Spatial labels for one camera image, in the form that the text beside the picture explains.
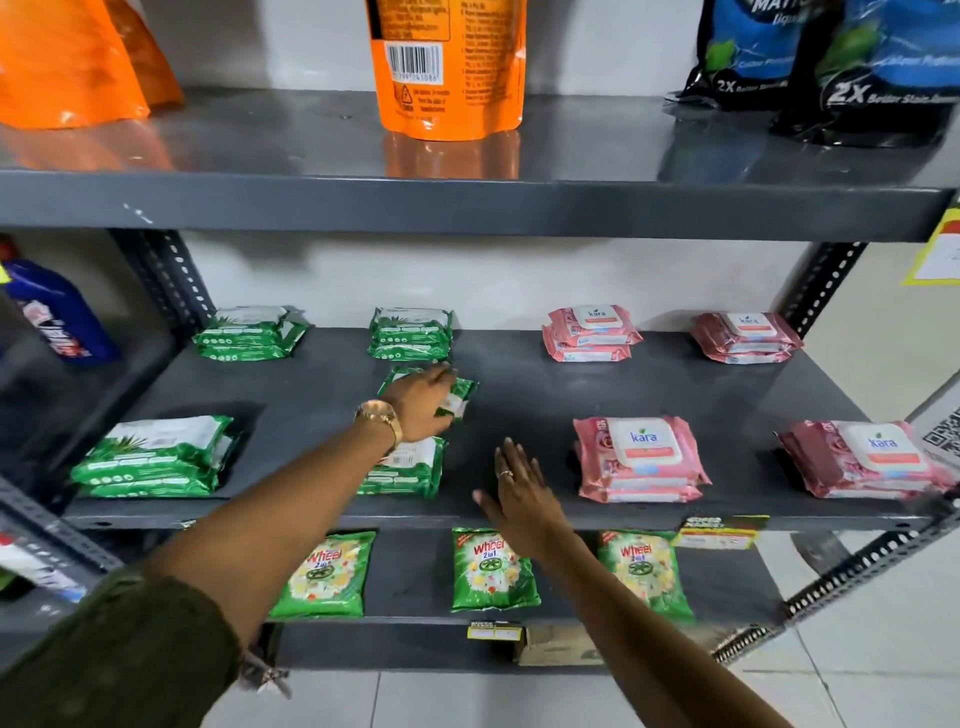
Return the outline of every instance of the wipes pack lid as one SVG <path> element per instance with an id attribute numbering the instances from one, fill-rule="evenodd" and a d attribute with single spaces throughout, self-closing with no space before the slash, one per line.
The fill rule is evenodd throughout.
<path id="1" fill-rule="evenodd" d="M 878 473 L 921 473 L 926 457 L 906 432 L 893 423 L 834 423 L 847 447 L 864 468 Z"/>
<path id="2" fill-rule="evenodd" d="M 573 316 L 583 328 L 622 328 L 623 319 L 608 303 L 604 305 L 575 305 Z"/>
<path id="3" fill-rule="evenodd" d="M 723 318 L 734 334 L 745 339 L 765 339 L 777 335 L 777 329 L 762 313 L 725 313 Z"/>
<path id="4" fill-rule="evenodd" d="M 677 465 L 684 459 L 677 436 L 659 417 L 607 418 L 616 459 L 628 468 Z"/>

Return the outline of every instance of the black and blue detergent pouch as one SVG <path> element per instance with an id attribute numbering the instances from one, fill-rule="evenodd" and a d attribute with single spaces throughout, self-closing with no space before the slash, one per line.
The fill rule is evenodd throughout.
<path id="1" fill-rule="evenodd" d="M 828 0 L 804 29 L 774 131 L 817 144 L 933 144 L 960 101 L 960 0 Z"/>
<path id="2" fill-rule="evenodd" d="M 780 109 L 801 30 L 816 0 L 704 0 L 697 65 L 678 101 Z"/>

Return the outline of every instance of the price tag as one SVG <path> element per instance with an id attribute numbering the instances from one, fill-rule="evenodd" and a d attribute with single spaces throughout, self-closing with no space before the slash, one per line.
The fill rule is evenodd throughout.
<path id="1" fill-rule="evenodd" d="M 960 197 L 947 208 L 903 285 L 960 285 Z"/>
<path id="2" fill-rule="evenodd" d="M 508 621 L 472 621 L 467 628 L 467 639 L 518 643 L 523 639 L 523 627 Z"/>
<path id="3" fill-rule="evenodd" d="M 769 516 L 691 516 L 680 527 L 673 546 L 746 550 L 768 521 Z"/>

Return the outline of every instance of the person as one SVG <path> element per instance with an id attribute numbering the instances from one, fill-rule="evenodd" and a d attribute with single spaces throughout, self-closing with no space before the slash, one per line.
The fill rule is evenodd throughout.
<path id="1" fill-rule="evenodd" d="M 446 430 L 445 365 L 394 381 L 346 430 L 110 575 L 0 677 L 6 728 L 195 728 L 236 679 L 289 575 L 399 442 Z M 493 456 L 497 495 L 473 498 L 507 543 L 571 598 L 648 728 L 785 728 L 732 673 L 606 571 L 564 517 L 523 446 Z"/>

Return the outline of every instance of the orange pouch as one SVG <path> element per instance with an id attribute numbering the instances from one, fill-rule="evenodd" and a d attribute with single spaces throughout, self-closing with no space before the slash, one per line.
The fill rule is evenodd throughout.
<path id="1" fill-rule="evenodd" d="M 367 0 L 380 120 L 469 141 L 523 119 L 527 0 Z"/>
<path id="2" fill-rule="evenodd" d="M 0 122 L 73 129 L 182 103 L 170 66 L 125 0 L 0 3 Z"/>

